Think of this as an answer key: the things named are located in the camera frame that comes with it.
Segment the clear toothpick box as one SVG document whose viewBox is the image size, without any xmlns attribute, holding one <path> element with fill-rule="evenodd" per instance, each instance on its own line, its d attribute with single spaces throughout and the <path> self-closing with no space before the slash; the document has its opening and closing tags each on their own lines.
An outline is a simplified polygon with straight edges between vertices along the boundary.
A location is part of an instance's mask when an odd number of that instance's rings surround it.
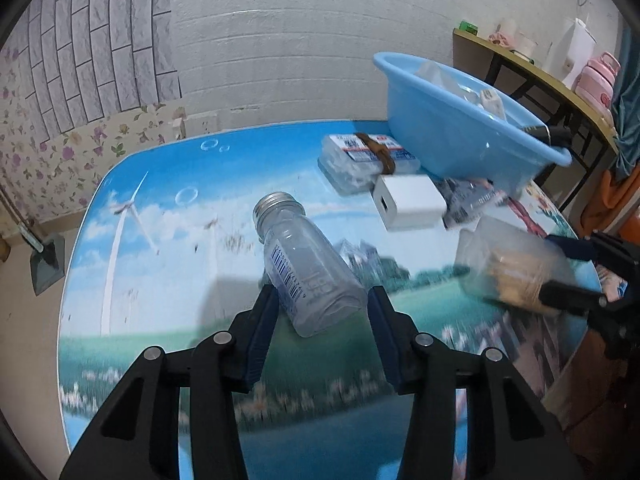
<svg viewBox="0 0 640 480">
<path fill-rule="evenodd" d="M 466 294 L 552 318 L 560 311 L 539 300 L 541 286 L 576 283 L 558 246 L 489 216 L 480 218 L 474 230 L 460 231 L 454 264 L 463 271 Z"/>
</svg>

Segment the translucent plastic container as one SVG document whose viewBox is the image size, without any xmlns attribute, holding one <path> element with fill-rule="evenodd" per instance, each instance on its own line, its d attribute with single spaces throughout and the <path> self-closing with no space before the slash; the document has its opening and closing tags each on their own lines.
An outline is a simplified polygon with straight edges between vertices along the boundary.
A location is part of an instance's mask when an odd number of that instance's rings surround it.
<svg viewBox="0 0 640 480">
<path fill-rule="evenodd" d="M 475 91 L 458 84 L 453 76 L 450 76 L 446 70 L 443 70 L 433 61 L 423 62 L 414 74 L 434 84 L 434 86 L 464 99 L 466 102 L 480 105 L 480 96 Z"/>
</svg>

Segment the clear glass bottle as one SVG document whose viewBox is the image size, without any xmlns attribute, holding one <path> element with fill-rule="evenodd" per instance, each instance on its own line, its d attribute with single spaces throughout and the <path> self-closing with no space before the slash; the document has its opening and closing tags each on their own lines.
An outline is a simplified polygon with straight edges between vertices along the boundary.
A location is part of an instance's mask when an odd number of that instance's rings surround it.
<svg viewBox="0 0 640 480">
<path fill-rule="evenodd" d="M 292 195 L 262 197 L 253 218 L 265 272 L 298 336 L 324 332 L 366 306 L 366 290 Z"/>
</svg>

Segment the silver snack wrapper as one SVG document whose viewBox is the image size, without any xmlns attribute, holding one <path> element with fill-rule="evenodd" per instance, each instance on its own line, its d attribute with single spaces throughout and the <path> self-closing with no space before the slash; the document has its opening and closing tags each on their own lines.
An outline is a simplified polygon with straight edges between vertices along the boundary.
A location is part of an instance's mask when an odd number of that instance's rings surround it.
<svg viewBox="0 0 640 480">
<path fill-rule="evenodd" d="M 442 223 L 447 230 L 480 218 L 492 206 L 501 205 L 508 196 L 486 179 L 451 179 L 435 183 L 447 206 Z"/>
</svg>

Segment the side table with black legs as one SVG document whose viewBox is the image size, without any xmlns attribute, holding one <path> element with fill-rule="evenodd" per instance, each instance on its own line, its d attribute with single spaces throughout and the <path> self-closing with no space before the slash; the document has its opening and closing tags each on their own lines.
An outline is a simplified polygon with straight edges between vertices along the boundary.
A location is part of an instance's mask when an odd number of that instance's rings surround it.
<svg viewBox="0 0 640 480">
<path fill-rule="evenodd" d="M 617 133 L 605 119 L 564 84 L 515 53 L 461 29 L 452 31 L 452 62 L 462 72 L 490 84 L 550 126 L 570 129 L 570 148 L 582 175 L 561 195 L 566 211 L 608 155 L 617 154 Z"/>
</svg>

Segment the pink thermos jug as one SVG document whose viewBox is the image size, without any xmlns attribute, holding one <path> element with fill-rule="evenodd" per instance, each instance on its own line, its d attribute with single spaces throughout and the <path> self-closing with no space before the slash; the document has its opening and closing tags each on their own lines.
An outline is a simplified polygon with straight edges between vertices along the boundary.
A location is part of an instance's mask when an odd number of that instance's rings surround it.
<svg viewBox="0 0 640 480">
<path fill-rule="evenodd" d="M 612 127 L 611 103 L 620 62 L 610 52 L 590 58 L 574 81 L 573 91 Z"/>
</svg>

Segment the white charger adapter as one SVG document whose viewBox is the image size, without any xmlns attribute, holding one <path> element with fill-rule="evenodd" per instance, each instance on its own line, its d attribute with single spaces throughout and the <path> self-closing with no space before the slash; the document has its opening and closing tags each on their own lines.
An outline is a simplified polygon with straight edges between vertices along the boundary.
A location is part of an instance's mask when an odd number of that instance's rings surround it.
<svg viewBox="0 0 640 480">
<path fill-rule="evenodd" d="M 379 176 L 372 198 L 389 231 L 431 228 L 447 211 L 446 200 L 426 174 Z"/>
</svg>

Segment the blue plastic basin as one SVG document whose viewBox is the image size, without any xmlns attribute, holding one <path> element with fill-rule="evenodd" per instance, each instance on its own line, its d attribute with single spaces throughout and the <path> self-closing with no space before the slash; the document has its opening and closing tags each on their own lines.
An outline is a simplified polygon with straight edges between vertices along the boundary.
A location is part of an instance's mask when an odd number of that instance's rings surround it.
<svg viewBox="0 0 640 480">
<path fill-rule="evenodd" d="M 520 103 L 500 92 L 501 119 L 418 75 L 424 65 L 479 94 L 489 84 L 461 70 L 397 52 L 378 52 L 373 64 L 387 78 L 387 122 L 392 136 L 434 176 L 486 179 L 518 195 L 549 166 L 568 167 L 567 148 L 551 146 L 526 131 L 546 125 Z"/>
</svg>

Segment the white kettle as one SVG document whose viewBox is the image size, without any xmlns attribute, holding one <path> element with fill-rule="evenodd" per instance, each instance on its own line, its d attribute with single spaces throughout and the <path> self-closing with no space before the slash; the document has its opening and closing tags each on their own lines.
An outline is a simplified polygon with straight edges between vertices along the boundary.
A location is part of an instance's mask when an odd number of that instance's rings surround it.
<svg viewBox="0 0 640 480">
<path fill-rule="evenodd" d="M 597 41 L 579 18 L 566 18 L 559 36 L 550 44 L 542 70 L 572 90 Z"/>
</svg>

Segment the green small box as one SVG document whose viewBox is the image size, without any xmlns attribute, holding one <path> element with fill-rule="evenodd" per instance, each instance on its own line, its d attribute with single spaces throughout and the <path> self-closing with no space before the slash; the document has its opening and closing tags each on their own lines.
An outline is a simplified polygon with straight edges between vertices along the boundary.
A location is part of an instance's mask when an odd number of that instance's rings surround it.
<svg viewBox="0 0 640 480">
<path fill-rule="evenodd" d="M 467 21 L 461 21 L 458 26 L 458 29 L 462 30 L 462 32 L 467 32 L 468 34 L 471 34 L 474 36 L 476 36 L 478 33 L 478 27 L 475 24 L 472 24 Z"/>
</svg>

